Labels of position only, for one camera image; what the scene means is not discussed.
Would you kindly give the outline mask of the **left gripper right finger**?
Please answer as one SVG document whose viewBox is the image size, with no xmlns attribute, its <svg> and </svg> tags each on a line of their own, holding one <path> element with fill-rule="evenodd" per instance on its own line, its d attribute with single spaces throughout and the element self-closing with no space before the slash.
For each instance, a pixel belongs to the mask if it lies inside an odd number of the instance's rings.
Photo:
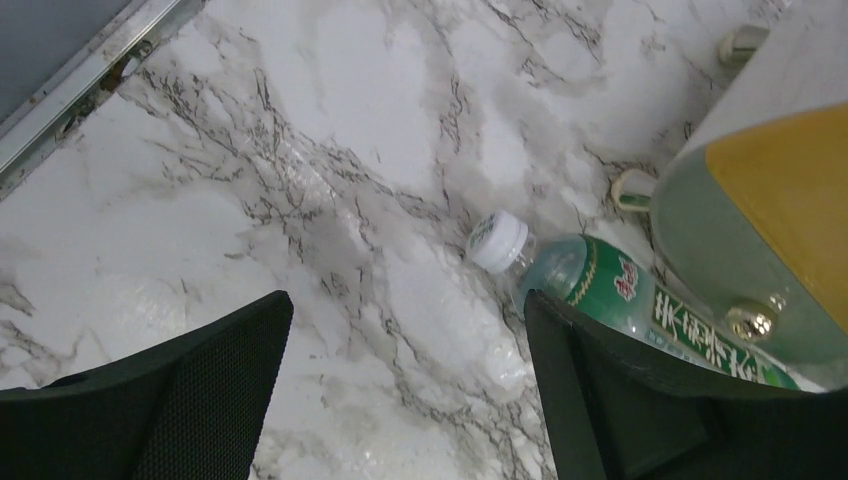
<svg viewBox="0 0 848 480">
<path fill-rule="evenodd" d="M 843 479 L 847 393 L 686 363 L 532 292 L 525 325 L 561 479 Z"/>
</svg>

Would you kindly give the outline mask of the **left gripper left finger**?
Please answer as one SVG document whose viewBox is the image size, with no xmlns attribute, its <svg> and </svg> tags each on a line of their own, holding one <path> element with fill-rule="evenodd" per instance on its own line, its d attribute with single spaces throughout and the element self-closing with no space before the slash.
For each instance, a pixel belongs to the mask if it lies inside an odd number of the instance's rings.
<svg viewBox="0 0 848 480">
<path fill-rule="evenodd" d="M 294 307 L 274 291 L 169 341 L 1 394 L 5 479 L 245 479 Z"/>
</svg>

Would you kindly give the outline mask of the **green tinted plastic bottle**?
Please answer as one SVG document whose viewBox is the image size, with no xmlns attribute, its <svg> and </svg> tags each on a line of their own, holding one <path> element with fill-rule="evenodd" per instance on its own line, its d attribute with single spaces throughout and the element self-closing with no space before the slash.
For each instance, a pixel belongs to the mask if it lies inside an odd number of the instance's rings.
<svg viewBox="0 0 848 480">
<path fill-rule="evenodd" d="M 525 222 L 498 210 L 472 230 L 466 255 L 508 287 L 518 313 L 538 290 L 687 363 L 740 380 L 799 387 L 781 366 L 735 343 L 599 238 L 570 233 L 539 239 Z"/>
</svg>

